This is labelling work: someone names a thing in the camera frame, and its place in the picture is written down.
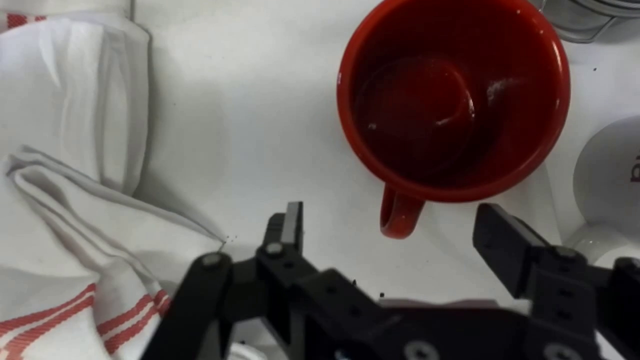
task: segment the white container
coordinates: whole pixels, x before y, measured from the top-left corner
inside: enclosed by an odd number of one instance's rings
[[[569,41],[640,38],[638,0],[539,0],[539,6]]]

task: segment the red cup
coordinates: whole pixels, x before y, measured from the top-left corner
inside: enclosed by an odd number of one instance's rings
[[[527,0],[384,0],[338,80],[345,134],[387,183],[390,238],[413,234],[426,199],[483,199],[530,175],[569,99],[563,43]]]

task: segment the striped dish towel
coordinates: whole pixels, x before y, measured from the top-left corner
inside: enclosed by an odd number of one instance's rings
[[[37,149],[0,182],[0,357],[139,357],[189,264],[222,242]]]

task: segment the white countertop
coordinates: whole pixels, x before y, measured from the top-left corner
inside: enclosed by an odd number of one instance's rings
[[[153,142],[141,195],[222,229],[247,255],[273,211],[304,199],[307,255],[320,268],[337,265],[372,294],[509,302],[471,246],[476,204],[426,204],[405,242],[378,229],[383,183],[346,144],[334,94],[342,49],[375,3],[139,0],[137,22],[155,35]],[[604,120],[640,113],[640,48],[569,45],[569,55],[575,97],[559,147],[497,197],[552,242],[583,221],[567,206],[559,226],[552,199],[572,204],[567,186],[581,144]]]

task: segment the towel red stripe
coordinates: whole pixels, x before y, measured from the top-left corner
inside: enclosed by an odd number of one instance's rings
[[[121,327],[125,322],[132,319],[134,316],[139,316],[149,304],[153,304],[155,297],[153,295],[142,295],[134,307],[119,313],[116,318],[112,319],[106,319],[99,325],[99,333],[105,336],[116,327]]]
[[[20,360],[22,352],[34,344],[39,337],[42,337],[46,331],[55,330],[56,325],[60,325],[63,322],[71,319],[72,316],[80,313],[85,307],[90,307],[95,304],[95,295],[85,297],[82,302],[75,304],[72,307],[53,316],[50,319],[46,319],[44,323],[39,323],[26,331],[22,331],[20,336],[12,337],[5,350],[8,352],[6,360]]]
[[[103,323],[99,325],[99,333],[101,333],[101,336],[106,336],[109,331],[112,331],[112,330],[121,327],[122,323],[131,322],[131,319],[137,318],[149,304],[155,304],[153,307],[158,307],[160,302],[163,302],[163,297],[166,297],[166,292],[165,292],[165,290],[156,292],[155,295],[149,295],[149,294],[142,295],[142,297],[137,302],[134,307],[119,313],[119,316],[112,318],[112,319],[103,322]]]
[[[20,15],[20,14],[8,14],[6,15],[6,25],[8,27],[18,27],[18,25],[25,25],[26,24],[26,15]]]
[[[20,316],[20,318],[5,319],[5,322],[0,322],[0,336],[12,331],[16,327],[41,322],[41,319],[60,311],[63,307],[69,307],[71,304],[79,302],[82,295],[86,295],[90,292],[97,292],[97,284],[86,285],[80,294],[76,294],[69,302],[63,302],[60,306],[55,306],[55,307],[48,307],[48,310],[41,310],[41,311],[33,311],[33,313],[26,313],[26,316]]]
[[[125,346],[128,339],[132,339],[137,333],[141,333],[156,313],[158,313],[156,306],[149,307],[146,313],[142,318],[139,318],[131,327],[109,337],[105,341],[109,353],[114,353],[121,346]]]

